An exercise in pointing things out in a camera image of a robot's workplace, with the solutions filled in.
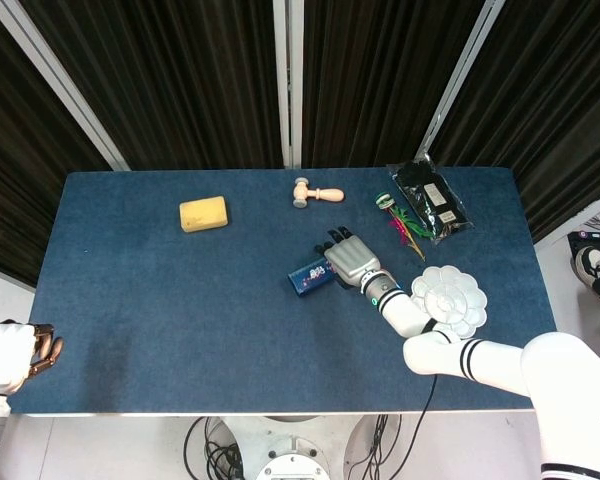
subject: blue table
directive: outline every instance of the blue table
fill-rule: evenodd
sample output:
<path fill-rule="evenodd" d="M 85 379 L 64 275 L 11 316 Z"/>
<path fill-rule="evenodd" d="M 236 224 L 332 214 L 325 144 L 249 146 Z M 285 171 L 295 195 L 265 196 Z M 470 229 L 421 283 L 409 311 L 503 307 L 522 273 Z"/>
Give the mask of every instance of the blue table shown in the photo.
<path fill-rule="evenodd" d="M 489 299 L 478 336 L 523 346 L 554 329 L 510 171 L 441 170 L 475 228 L 433 246 L 427 265 L 473 275 Z M 292 206 L 297 176 L 340 187 L 341 204 Z M 346 225 L 404 285 L 423 263 L 374 204 L 384 168 L 75 173 L 69 176 L 31 322 L 65 337 L 57 365 L 11 399 L 15 412 L 290 413 L 419 410 L 431 379 L 354 290 L 299 298 L 287 274 Z M 180 202 L 224 195 L 230 223 L 185 234 Z M 443 377 L 432 408 L 530 407 Z"/>

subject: curtain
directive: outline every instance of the curtain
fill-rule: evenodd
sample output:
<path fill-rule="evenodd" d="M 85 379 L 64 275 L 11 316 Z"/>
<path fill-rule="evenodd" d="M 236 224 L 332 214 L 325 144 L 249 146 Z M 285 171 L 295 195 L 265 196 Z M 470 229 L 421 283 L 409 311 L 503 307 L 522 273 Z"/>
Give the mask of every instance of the curtain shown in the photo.
<path fill-rule="evenodd" d="M 23 1 L 134 170 L 282 167 L 271 1 Z"/>
<path fill-rule="evenodd" d="M 67 174 L 108 169 L 0 23 L 0 271 L 35 285 Z"/>
<path fill-rule="evenodd" d="M 513 170 L 534 240 L 600 198 L 600 0 L 506 2 L 431 154 Z"/>
<path fill-rule="evenodd" d="M 413 158 L 483 0 L 306 0 L 302 165 Z"/>

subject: sponge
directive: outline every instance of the sponge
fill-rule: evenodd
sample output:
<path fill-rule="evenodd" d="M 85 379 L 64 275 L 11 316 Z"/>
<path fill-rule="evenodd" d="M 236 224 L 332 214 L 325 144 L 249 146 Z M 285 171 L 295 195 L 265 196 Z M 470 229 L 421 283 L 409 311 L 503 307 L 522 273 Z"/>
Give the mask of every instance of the sponge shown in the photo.
<path fill-rule="evenodd" d="M 224 197 L 203 198 L 180 204 L 180 225 L 185 232 L 224 227 L 227 223 Z"/>

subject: white sneaker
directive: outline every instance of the white sneaker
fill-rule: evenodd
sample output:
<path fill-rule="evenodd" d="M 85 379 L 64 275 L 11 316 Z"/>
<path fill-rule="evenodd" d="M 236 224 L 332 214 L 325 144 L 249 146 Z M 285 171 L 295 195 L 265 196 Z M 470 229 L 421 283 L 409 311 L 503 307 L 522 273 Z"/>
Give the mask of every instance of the white sneaker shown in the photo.
<path fill-rule="evenodd" d="M 600 278 L 600 250 L 585 247 L 578 251 L 574 271 L 578 278 L 589 287 Z"/>

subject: robotic arm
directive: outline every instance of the robotic arm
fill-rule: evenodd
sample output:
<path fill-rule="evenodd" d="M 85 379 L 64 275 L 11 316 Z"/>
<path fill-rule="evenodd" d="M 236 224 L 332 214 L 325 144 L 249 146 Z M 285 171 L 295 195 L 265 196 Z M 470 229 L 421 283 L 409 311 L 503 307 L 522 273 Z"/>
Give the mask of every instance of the robotic arm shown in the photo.
<path fill-rule="evenodd" d="M 13 320 L 0 324 L 0 440 L 11 413 L 7 397 L 27 379 L 52 367 L 63 345 L 62 338 L 53 339 L 51 325 L 23 325 Z"/>
<path fill-rule="evenodd" d="M 547 333 L 524 349 L 476 338 L 461 340 L 422 312 L 378 258 L 346 228 L 317 249 L 340 279 L 360 289 L 406 338 L 407 366 L 421 375 L 464 377 L 528 396 L 538 418 L 543 479 L 600 479 L 600 358 L 580 339 Z"/>

